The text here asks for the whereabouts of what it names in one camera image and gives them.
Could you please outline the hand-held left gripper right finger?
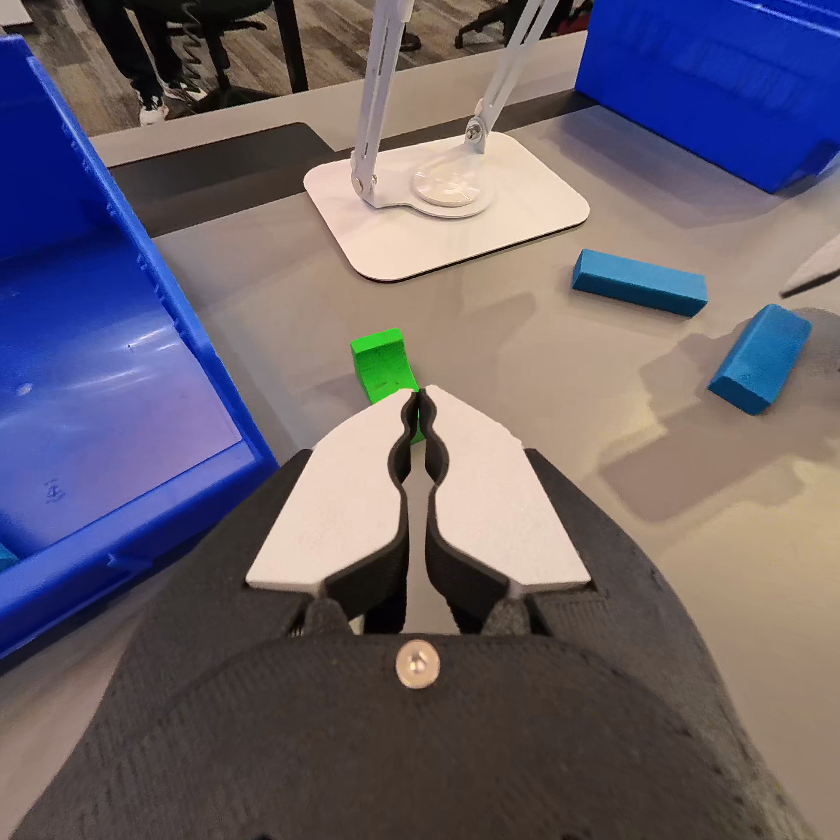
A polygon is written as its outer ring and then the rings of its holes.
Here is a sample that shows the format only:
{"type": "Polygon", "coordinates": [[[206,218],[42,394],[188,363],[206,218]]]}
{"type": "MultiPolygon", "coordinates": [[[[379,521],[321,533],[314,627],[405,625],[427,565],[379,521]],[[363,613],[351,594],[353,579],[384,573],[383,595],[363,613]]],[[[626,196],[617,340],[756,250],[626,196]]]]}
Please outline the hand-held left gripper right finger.
{"type": "Polygon", "coordinates": [[[592,575],[520,439],[437,385],[420,392],[430,582],[467,627],[504,600],[577,592],[592,575]]]}

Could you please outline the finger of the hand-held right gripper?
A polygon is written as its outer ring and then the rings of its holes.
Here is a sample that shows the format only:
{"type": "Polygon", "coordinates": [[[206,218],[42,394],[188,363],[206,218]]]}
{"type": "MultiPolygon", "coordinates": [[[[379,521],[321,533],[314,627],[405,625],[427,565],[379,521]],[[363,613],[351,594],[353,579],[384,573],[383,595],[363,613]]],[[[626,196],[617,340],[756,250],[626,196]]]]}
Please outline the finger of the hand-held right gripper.
{"type": "Polygon", "coordinates": [[[826,242],[798,268],[779,292],[780,298],[792,298],[822,287],[839,278],[839,235],[826,242]]]}

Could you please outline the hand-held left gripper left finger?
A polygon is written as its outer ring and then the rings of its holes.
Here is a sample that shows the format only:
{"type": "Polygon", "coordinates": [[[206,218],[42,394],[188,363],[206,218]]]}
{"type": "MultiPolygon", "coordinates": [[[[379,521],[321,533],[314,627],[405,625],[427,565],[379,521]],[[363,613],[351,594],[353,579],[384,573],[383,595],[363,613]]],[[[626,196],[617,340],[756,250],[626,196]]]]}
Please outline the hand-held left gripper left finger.
{"type": "Polygon", "coordinates": [[[249,588],[326,597],[349,620],[399,595],[418,396],[399,390],[303,452],[305,465],[245,575],[249,588]]]}

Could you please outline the blue wooden block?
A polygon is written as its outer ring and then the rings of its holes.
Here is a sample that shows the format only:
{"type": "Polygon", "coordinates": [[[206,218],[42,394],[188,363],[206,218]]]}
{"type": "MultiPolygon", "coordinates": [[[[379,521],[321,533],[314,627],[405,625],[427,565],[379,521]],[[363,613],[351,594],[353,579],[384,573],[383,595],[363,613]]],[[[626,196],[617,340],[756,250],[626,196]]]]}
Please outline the blue wooden block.
{"type": "Polygon", "coordinates": [[[757,416],[770,408],[812,334],[812,323],[777,304],[757,312],[711,377],[707,390],[757,416]]]}
{"type": "Polygon", "coordinates": [[[571,287],[688,318],[708,303],[706,280],[700,274],[589,248],[574,265],[571,287]]]}

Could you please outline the green wooden block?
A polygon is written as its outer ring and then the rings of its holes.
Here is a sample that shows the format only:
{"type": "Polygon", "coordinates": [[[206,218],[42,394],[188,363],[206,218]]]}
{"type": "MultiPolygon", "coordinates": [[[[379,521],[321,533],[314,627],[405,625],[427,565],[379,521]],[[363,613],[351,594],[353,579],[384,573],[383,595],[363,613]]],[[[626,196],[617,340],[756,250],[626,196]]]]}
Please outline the green wooden block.
{"type": "Polygon", "coordinates": [[[417,398],[408,392],[419,392],[409,364],[401,330],[375,332],[350,343],[353,366],[371,407],[361,413],[362,424],[385,435],[393,444],[399,438],[407,441],[407,430],[413,431],[411,445],[424,438],[419,428],[417,398]]]}

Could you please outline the blue plastic bin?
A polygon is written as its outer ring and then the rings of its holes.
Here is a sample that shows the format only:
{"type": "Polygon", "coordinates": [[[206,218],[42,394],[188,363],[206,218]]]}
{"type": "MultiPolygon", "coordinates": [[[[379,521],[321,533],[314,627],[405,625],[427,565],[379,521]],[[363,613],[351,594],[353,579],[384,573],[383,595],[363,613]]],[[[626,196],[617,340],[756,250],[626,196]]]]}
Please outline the blue plastic bin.
{"type": "Polygon", "coordinates": [[[25,41],[2,37],[1,654],[177,560],[278,469],[25,41]]]}
{"type": "Polygon", "coordinates": [[[575,89],[767,193],[839,152],[839,4],[594,2],[575,89]]]}

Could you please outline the white document stand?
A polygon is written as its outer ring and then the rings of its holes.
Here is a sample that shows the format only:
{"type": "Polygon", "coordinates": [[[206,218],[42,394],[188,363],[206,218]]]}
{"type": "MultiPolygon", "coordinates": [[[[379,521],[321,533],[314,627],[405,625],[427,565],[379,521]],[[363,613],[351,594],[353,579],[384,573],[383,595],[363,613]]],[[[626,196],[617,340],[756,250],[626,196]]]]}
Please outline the white document stand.
{"type": "Polygon", "coordinates": [[[464,133],[380,156],[397,54],[413,2],[377,2],[348,160],[305,175],[307,194],[351,267],[397,282],[578,227],[581,194],[517,140],[494,132],[557,2],[530,1],[464,133]]]}

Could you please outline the black table leg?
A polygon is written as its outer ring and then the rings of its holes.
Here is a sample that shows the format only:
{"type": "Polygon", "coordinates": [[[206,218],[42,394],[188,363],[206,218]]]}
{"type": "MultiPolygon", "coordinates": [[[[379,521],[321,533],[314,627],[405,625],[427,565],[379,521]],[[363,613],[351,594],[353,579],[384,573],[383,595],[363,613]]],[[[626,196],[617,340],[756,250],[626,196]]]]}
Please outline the black table leg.
{"type": "Polygon", "coordinates": [[[290,89],[293,93],[309,90],[308,74],[301,44],[297,9],[294,1],[273,1],[283,48],[290,89]]]}

